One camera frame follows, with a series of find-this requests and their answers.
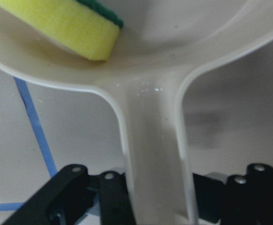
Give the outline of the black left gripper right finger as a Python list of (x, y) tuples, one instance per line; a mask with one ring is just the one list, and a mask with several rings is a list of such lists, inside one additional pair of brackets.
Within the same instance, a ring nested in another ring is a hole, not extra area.
[(193, 174), (199, 218), (220, 225), (273, 225), (273, 167), (250, 164), (225, 182)]

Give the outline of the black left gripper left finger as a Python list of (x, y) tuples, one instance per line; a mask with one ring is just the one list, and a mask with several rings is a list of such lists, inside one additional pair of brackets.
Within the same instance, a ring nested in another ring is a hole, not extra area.
[(89, 214), (102, 225), (136, 224), (124, 174), (90, 175), (84, 165), (67, 165), (3, 224), (79, 225)]

